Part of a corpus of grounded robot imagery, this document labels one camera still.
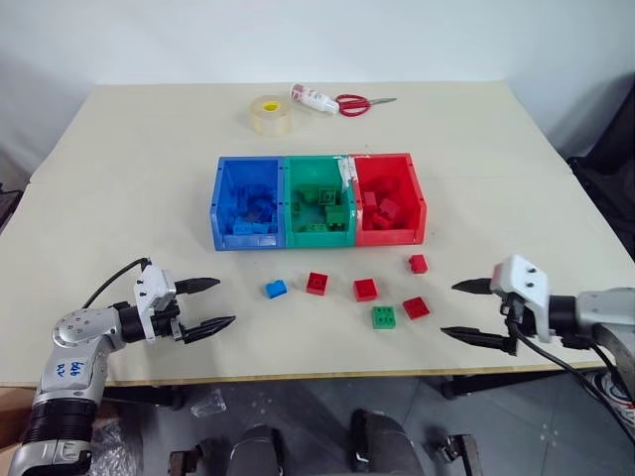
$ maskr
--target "table edge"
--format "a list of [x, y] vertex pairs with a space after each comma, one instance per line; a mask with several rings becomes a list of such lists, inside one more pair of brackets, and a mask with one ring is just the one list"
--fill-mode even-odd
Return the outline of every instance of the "table edge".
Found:
[[[570, 364], [576, 369], [592, 369], [604, 367], [601, 361], [576, 362]], [[563, 370], [556, 364], [538, 364], [522, 366], [503, 367], [465, 367], [454, 369], [420, 369], [420, 370], [377, 370], [358, 372], [324, 372], [309, 374], [273, 374], [273, 375], [244, 375], [236, 377], [200, 377], [193, 379], [165, 379], [165, 380], [126, 380], [109, 381], [107, 387], [135, 387], [135, 386], [160, 386], [160, 385], [193, 385], [193, 384], [216, 384], [231, 382], [262, 382], [277, 380], [306, 380], [306, 379], [329, 379], [346, 377], [429, 377], [439, 375], [479, 375], [479, 374], [503, 374], [517, 372], [547, 372], [553, 370]], [[36, 388], [34, 382], [1, 382], [0, 388]]]

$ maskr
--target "red lego brick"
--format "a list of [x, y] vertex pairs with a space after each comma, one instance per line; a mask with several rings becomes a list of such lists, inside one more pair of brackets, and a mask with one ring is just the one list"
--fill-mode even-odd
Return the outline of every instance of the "red lego brick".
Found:
[[358, 301], [374, 300], [377, 298], [377, 289], [373, 280], [359, 280], [353, 282], [353, 291]]
[[401, 206], [399, 206], [393, 200], [384, 198], [383, 200], [381, 200], [381, 203], [379, 204], [379, 209], [381, 210], [382, 214], [386, 218], [388, 218], [391, 221], [394, 221], [395, 218], [397, 218], [399, 211], [401, 210]]
[[410, 320], [415, 320], [423, 315], [430, 314], [430, 310], [426, 306], [426, 303], [420, 297], [413, 297], [412, 299], [404, 300], [404, 309], [410, 317]]
[[413, 255], [408, 260], [408, 263], [410, 263], [410, 269], [417, 275], [425, 273], [428, 270], [428, 263], [426, 263], [424, 255]]
[[307, 282], [307, 293], [312, 295], [324, 296], [326, 293], [326, 281], [328, 275], [320, 273], [309, 273], [309, 281]]
[[393, 227], [393, 222], [385, 218], [380, 213], [373, 213], [373, 215], [370, 218], [370, 221], [375, 226], [375, 228], [379, 228], [381, 230], [390, 230]]
[[377, 197], [372, 191], [364, 191], [364, 211], [372, 213], [377, 209]]

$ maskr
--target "red scissors handle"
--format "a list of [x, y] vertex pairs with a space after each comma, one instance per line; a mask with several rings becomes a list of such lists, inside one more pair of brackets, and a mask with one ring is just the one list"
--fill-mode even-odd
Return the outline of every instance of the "red scissors handle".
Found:
[[335, 98], [339, 104], [339, 113], [346, 117], [355, 117], [370, 109], [370, 102], [357, 94], [340, 94]]

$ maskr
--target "cardboard box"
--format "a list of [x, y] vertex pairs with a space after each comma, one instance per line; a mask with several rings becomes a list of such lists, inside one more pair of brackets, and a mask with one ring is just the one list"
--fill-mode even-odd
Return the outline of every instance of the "cardboard box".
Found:
[[0, 388], [0, 451], [20, 441], [34, 396], [33, 389]]
[[18, 449], [19, 444], [13, 444], [4, 449], [0, 449], [0, 476], [7, 476], [9, 474], [9, 466], [11, 466], [11, 459], [13, 453]]

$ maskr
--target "green lego brick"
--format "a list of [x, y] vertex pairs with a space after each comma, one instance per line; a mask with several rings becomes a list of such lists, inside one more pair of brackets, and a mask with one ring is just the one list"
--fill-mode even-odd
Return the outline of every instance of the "green lego brick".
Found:
[[373, 328], [394, 329], [395, 310], [390, 305], [375, 305], [373, 307]]
[[327, 211], [326, 212], [326, 223], [329, 225], [338, 225], [344, 224], [344, 212], [340, 210], [338, 211]]
[[335, 205], [335, 189], [320, 188], [317, 203], [320, 205]]
[[306, 204], [313, 205], [318, 203], [319, 193], [316, 186], [300, 185], [298, 188], [296, 188], [296, 191], [300, 194]]
[[311, 225], [307, 225], [305, 231], [309, 231], [312, 233], [323, 233], [324, 231], [328, 231], [328, 228], [323, 223], [312, 223]]

